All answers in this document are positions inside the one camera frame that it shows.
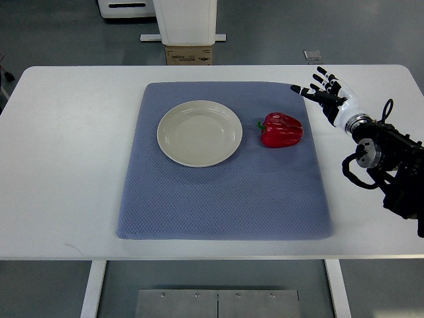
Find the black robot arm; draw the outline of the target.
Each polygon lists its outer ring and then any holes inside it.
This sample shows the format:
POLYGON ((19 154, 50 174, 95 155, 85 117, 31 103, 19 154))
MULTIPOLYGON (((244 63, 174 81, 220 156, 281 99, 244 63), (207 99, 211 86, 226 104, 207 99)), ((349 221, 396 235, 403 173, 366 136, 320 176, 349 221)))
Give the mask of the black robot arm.
POLYGON ((386 122, 394 102, 389 99, 379 121, 355 115, 346 131, 357 143, 342 162, 342 172, 364 189, 381 189, 383 207, 404 219, 417 220, 417 235, 423 237, 423 145, 401 134, 386 122))

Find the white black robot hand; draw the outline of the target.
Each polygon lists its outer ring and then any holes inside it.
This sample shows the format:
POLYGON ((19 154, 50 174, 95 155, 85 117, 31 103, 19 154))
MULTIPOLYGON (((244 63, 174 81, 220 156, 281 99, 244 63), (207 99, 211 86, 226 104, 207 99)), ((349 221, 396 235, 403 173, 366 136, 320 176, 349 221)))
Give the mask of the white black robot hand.
POLYGON ((317 66, 313 79, 316 83, 311 83, 309 87, 291 85, 290 89, 318 103, 328 122, 349 133, 353 122, 366 116, 359 107, 358 98, 348 85, 321 66, 317 66))

